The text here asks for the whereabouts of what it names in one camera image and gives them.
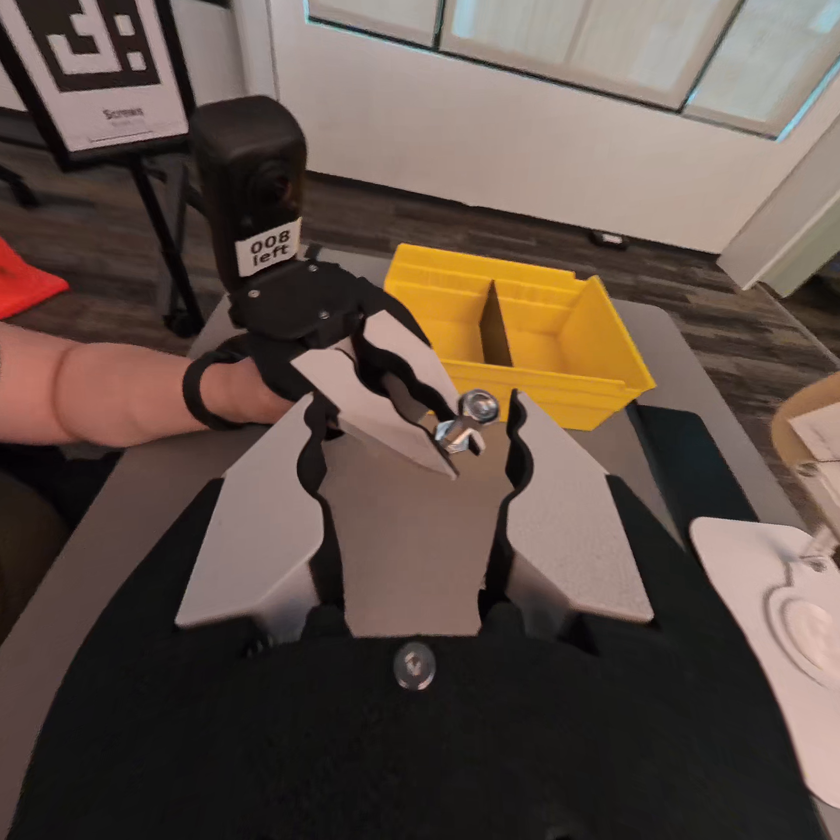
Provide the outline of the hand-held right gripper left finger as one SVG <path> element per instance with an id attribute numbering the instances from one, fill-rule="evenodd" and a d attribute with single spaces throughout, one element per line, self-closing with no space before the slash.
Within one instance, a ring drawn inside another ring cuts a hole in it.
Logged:
<path id="1" fill-rule="evenodd" d="M 321 394 L 304 396 L 226 470 L 178 627 L 248 618 L 286 644 L 314 608 L 343 606 L 339 541 L 320 493 L 331 407 Z"/>

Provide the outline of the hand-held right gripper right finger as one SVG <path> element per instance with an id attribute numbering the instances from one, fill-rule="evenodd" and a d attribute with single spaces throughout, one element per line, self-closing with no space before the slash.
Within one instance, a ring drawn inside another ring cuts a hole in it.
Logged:
<path id="1" fill-rule="evenodd" d="M 501 503 L 501 593 L 526 634 L 559 637 L 579 615 L 639 625 L 655 612 L 609 473 L 530 396 L 511 393 Z"/>

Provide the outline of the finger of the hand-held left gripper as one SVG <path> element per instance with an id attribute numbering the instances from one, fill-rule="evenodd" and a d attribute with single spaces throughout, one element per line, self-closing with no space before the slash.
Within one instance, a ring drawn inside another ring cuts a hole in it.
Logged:
<path id="1" fill-rule="evenodd" d="M 408 421 L 433 413 L 455 419 L 459 394 L 435 351 L 387 311 L 364 320 L 358 333 L 362 370 Z"/>
<path id="2" fill-rule="evenodd" d="M 406 420 L 389 397 L 365 385 L 354 360 L 343 350 L 308 350 L 292 360 L 291 366 L 335 406 L 339 428 L 345 433 L 387 447 L 439 475 L 459 476 L 428 430 Z"/>

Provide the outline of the steel hex bolt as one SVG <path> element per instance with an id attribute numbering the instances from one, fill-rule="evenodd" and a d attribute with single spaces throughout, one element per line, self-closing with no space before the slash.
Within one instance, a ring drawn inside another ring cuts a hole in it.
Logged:
<path id="1" fill-rule="evenodd" d="M 434 430 L 437 446 L 449 455 L 469 452 L 480 456 L 487 449 L 484 431 L 493 419 L 486 420 L 473 414 L 460 413 L 455 418 L 439 422 Z"/>

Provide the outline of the yellow plastic bin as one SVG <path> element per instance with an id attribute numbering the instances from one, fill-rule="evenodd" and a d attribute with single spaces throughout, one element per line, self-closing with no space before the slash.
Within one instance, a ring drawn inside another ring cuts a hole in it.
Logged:
<path id="1" fill-rule="evenodd" d="M 482 357 L 479 321 L 491 280 L 511 368 Z M 503 419 L 518 389 L 562 427 L 589 432 L 656 387 L 598 276 L 401 244 L 385 290 L 412 313 L 457 391 L 488 390 Z"/>

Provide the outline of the person's left forearm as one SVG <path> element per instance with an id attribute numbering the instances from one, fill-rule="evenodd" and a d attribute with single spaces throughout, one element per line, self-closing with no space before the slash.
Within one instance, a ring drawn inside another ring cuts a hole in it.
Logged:
<path id="1" fill-rule="evenodd" d="M 188 365 L 140 346 L 2 323 L 2 443 L 125 448 L 203 431 L 183 397 Z"/>

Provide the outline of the person's left hand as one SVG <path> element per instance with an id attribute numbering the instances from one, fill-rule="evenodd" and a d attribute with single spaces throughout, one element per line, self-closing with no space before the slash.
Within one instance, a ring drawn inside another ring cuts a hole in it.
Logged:
<path id="1" fill-rule="evenodd" d="M 294 403 L 273 393 L 253 359 L 210 364 L 198 381 L 201 405 L 214 418 L 236 425 L 272 425 Z"/>

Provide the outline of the dark bin divider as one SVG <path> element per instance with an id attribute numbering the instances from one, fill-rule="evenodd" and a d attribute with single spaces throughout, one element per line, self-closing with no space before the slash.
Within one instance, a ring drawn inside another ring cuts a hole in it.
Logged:
<path id="1" fill-rule="evenodd" d="M 479 336 L 485 364 L 504 368 L 513 367 L 511 350 L 497 283 L 490 281 L 486 301 L 479 320 Z"/>

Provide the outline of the black easel stand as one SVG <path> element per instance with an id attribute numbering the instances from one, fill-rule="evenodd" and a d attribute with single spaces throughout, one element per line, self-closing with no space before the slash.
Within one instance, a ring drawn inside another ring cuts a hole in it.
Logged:
<path id="1" fill-rule="evenodd" d="M 162 162 L 136 154 L 128 167 L 160 253 L 155 310 L 170 332 L 190 339 L 201 332 L 205 321 L 183 259 L 186 211 L 191 207 L 202 214 L 203 200 L 191 183 L 183 154 L 165 155 Z"/>

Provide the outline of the dark table mat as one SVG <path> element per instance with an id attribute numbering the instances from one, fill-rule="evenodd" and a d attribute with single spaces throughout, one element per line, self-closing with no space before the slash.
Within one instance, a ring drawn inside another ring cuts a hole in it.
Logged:
<path id="1" fill-rule="evenodd" d="M 695 413 L 635 404 L 631 422 L 679 532 L 698 518 L 760 519 L 703 420 Z"/>

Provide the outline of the instruction sheet on stand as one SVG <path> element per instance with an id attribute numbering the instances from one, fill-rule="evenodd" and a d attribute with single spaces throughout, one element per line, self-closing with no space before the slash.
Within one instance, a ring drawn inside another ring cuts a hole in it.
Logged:
<path id="1" fill-rule="evenodd" d="M 808 385 L 783 402 L 771 421 L 770 435 L 781 463 L 819 510 L 822 522 L 838 538 L 839 461 L 814 461 L 789 425 L 793 417 L 833 403 L 839 403 L 839 373 Z"/>

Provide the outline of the black white marker sign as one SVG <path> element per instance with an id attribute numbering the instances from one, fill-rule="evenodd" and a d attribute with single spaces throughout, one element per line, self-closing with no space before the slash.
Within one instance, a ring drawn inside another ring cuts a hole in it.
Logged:
<path id="1" fill-rule="evenodd" d="M 166 1 L 2 1 L 2 69 L 59 167 L 181 151 L 195 98 Z"/>

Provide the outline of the printed instruction sheet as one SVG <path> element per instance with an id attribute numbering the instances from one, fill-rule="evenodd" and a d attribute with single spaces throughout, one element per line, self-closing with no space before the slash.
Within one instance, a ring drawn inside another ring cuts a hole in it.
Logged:
<path id="1" fill-rule="evenodd" d="M 839 402 L 793 417 L 789 425 L 814 461 L 839 461 Z"/>

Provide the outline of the orange red cloth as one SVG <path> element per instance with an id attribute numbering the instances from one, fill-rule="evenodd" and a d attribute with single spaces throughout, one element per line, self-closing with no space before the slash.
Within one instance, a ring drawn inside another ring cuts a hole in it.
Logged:
<path id="1" fill-rule="evenodd" d="M 69 288 L 66 280 L 31 266 L 1 239 L 1 320 L 35 308 Z"/>

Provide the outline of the glass window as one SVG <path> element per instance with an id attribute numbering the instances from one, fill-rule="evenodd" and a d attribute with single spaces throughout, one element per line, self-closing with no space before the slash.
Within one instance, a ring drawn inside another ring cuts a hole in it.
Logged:
<path id="1" fill-rule="evenodd" d="M 308 1 L 309 23 L 784 140 L 838 77 L 838 1 Z"/>

